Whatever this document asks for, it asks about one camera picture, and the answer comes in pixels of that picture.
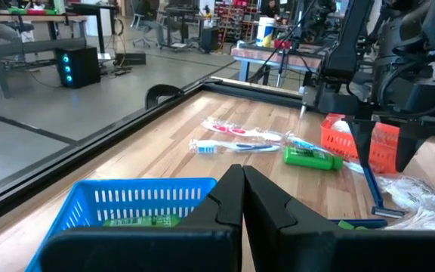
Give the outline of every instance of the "concrete floor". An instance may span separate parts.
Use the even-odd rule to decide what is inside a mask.
[[[48,39],[46,25],[36,24],[35,27],[36,40]],[[65,37],[70,31],[62,27],[60,33]],[[57,71],[51,66],[41,68],[37,73],[8,74],[14,97],[5,100],[0,95],[0,180],[31,168],[68,144],[142,109],[147,89],[155,84],[183,87],[203,76],[232,78],[239,72],[239,63],[234,63],[227,54],[203,54],[197,50],[175,53],[167,48],[144,48],[142,44],[134,48],[131,41],[140,35],[140,32],[126,28],[125,50],[145,51],[147,64],[133,66],[131,73],[114,79],[103,77],[100,84],[76,90],[59,87]],[[124,50],[122,41],[107,41],[108,37],[107,52],[113,54],[114,49]],[[96,46],[97,39],[88,37],[88,44]],[[50,57],[52,53],[39,55],[40,59]],[[27,55],[27,58],[31,60],[34,56]],[[258,67],[252,65],[251,71]],[[286,79],[284,87],[297,89],[298,83]],[[275,84],[273,77],[270,77],[270,84]]]

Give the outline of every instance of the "toothbrush packaging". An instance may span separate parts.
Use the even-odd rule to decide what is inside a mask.
[[[281,143],[283,140],[283,136],[280,133],[274,131],[267,131],[261,128],[244,129],[241,125],[233,124],[212,117],[208,117],[207,119],[205,119],[201,123],[201,125],[208,130],[243,137],[247,141],[264,141],[278,144]]]
[[[322,151],[331,155],[334,155],[332,152],[318,147],[315,144],[309,143],[303,139],[300,139],[298,137],[295,137],[292,133],[287,133],[286,134],[286,141],[287,144],[291,144],[293,147],[298,147],[301,149],[305,149],[305,150],[310,150],[310,151]],[[360,166],[359,163],[356,162],[351,162],[350,160],[344,160],[344,165],[347,166],[350,170],[363,174],[363,168],[362,166]]]
[[[278,144],[257,144],[215,140],[191,140],[190,151],[198,154],[216,153],[269,153],[280,149]]]

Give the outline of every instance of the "black box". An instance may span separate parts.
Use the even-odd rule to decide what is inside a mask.
[[[56,49],[61,85],[81,88],[100,82],[97,48]]]
[[[117,51],[115,53],[115,65],[145,65],[147,63],[144,52],[122,52]]]
[[[201,32],[201,49],[205,53],[219,49],[219,28],[212,27],[203,29]]]

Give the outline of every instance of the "wooden table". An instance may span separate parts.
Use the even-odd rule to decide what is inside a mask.
[[[0,45],[0,90],[4,98],[11,97],[8,81],[6,80],[6,69],[2,64],[2,57],[14,56],[18,54],[37,53],[43,51],[53,51],[55,48],[83,48],[86,45],[85,29],[83,24],[87,17],[80,15],[69,15],[65,17],[63,15],[21,15],[23,21],[31,22],[46,22],[48,24],[48,30],[50,32],[50,41],[40,42],[10,42]],[[66,19],[70,22],[70,27],[76,24],[76,32],[78,38],[74,39],[58,39],[55,23],[66,22]],[[18,24],[19,16],[10,15],[8,11],[0,11],[0,22],[15,22]]]
[[[208,116],[274,131],[293,131],[319,144],[322,116],[298,110],[201,91],[129,138],[51,185],[0,218],[0,271],[22,271],[48,231],[72,184],[85,178],[213,177],[234,163],[252,165],[327,218],[370,218],[374,205],[365,178],[343,169],[320,171],[286,165],[281,153],[223,153],[203,156],[189,151],[192,139],[237,140],[208,131]],[[422,177],[435,187],[435,138],[418,151],[406,175]],[[253,271],[248,238],[243,231],[242,271]]]

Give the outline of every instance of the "green label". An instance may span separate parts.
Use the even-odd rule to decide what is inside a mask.
[[[292,148],[291,154],[295,156],[313,157],[313,152],[311,150],[307,150],[303,148]]]
[[[304,148],[293,148],[292,155],[307,156],[307,157],[315,157],[315,158],[324,159],[326,154],[324,154],[324,152],[321,152],[318,150],[309,150],[309,149],[304,149]]]
[[[139,218],[108,219],[104,227],[173,227],[180,222],[177,215],[144,216]]]

